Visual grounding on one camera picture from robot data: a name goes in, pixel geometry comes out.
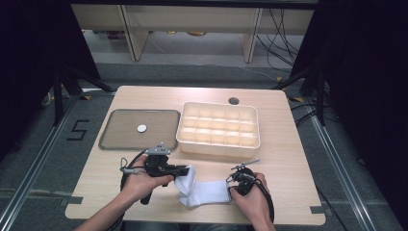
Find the beige plastic tray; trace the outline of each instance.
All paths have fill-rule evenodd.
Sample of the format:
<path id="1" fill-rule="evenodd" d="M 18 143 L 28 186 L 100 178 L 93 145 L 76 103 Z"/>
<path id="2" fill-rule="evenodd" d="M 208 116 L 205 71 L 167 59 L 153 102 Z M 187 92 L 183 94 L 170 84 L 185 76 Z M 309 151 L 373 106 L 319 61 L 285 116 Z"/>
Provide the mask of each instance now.
<path id="1" fill-rule="evenodd" d="M 260 146 L 254 107 L 188 102 L 176 139 L 187 153 L 250 158 Z"/>

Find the gray tray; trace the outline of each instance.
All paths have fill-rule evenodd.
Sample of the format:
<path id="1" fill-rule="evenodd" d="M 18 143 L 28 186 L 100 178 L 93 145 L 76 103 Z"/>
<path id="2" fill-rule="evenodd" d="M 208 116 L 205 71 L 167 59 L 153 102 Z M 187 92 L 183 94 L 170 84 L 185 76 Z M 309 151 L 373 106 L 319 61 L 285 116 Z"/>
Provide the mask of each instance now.
<path id="1" fill-rule="evenodd" d="M 114 110 L 99 147 L 104 150 L 143 150 L 163 142 L 168 149 L 175 149 L 179 119 L 180 113 L 175 110 Z"/>

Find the wooden table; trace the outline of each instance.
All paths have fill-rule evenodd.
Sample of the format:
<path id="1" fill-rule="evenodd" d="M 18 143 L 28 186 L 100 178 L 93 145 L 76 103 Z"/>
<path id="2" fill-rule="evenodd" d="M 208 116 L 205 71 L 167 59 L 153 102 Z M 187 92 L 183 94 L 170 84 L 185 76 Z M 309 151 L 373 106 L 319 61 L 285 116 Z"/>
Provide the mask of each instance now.
<path id="1" fill-rule="evenodd" d="M 89 154 L 73 196 L 83 197 L 81 204 L 69 204 L 68 218 L 90 218 L 119 193 L 120 159 L 132 160 L 139 151 L 107 151 L 98 147 L 110 113 L 116 109 L 163 109 L 182 112 L 185 102 L 228 104 L 230 97 L 240 105 L 258 110 L 261 146 L 254 158 L 253 171 L 262 172 L 275 208 L 276 224 L 322 225 L 324 214 L 312 213 L 321 207 L 314 180 L 294 125 L 286 95 L 281 90 L 242 90 L 204 88 L 121 87 L 118 89 L 98 137 Z M 209 157 L 183 153 L 175 149 L 169 156 L 170 164 L 194 165 L 195 180 L 226 179 L 230 169 L 242 159 Z M 178 201 L 179 191 L 173 183 L 158 187 L 148 205 L 135 203 L 125 215 L 126 220 L 165 222 L 248 223 L 233 202 L 202 205 L 187 209 Z"/>

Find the forearm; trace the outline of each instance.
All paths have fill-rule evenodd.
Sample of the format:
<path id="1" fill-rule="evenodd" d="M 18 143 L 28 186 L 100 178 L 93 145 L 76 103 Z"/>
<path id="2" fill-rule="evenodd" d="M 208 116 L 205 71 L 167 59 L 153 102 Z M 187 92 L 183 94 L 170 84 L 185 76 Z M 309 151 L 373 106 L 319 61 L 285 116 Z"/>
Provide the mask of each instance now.
<path id="1" fill-rule="evenodd" d="M 252 223 L 252 226 L 256 231 L 275 231 L 275 226 L 272 222 L 263 222 L 263 223 Z"/>
<path id="2" fill-rule="evenodd" d="M 83 230 L 107 230 L 115 221 L 128 210 L 134 202 L 120 193 L 108 205 L 99 210 L 95 215 L 86 220 L 77 231 Z"/>
<path id="3" fill-rule="evenodd" d="M 250 221 L 256 231 L 275 231 L 275 226 L 269 218 L 252 218 Z"/>

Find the finger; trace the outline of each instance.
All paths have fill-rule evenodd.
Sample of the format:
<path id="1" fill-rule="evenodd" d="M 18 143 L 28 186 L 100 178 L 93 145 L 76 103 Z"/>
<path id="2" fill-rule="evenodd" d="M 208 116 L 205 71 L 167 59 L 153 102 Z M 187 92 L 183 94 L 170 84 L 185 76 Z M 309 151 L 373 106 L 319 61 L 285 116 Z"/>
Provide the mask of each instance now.
<path id="1" fill-rule="evenodd" d="M 268 191 L 269 193 L 269 188 L 268 188 L 268 182 L 267 179 L 265 178 L 265 175 L 261 172 L 254 172 L 255 177 L 260 180 L 262 182 L 262 184 L 264 185 L 265 189 Z"/>
<path id="2" fill-rule="evenodd" d="M 230 188 L 228 188 L 228 189 L 229 189 L 229 192 L 230 192 L 230 194 L 231 194 L 231 197 L 232 197 L 234 200 L 236 200 L 236 199 L 242 197 L 242 196 L 237 192 L 237 190 L 236 190 L 234 187 L 230 187 Z"/>
<path id="3" fill-rule="evenodd" d="M 166 175 L 166 176 L 161 176 L 161 177 L 154 177 L 157 185 L 166 185 L 170 183 L 174 177 L 172 175 Z"/>
<path id="4" fill-rule="evenodd" d="M 144 167 L 144 162 L 146 161 L 147 156 L 141 155 L 138 159 L 133 163 L 132 167 Z"/>

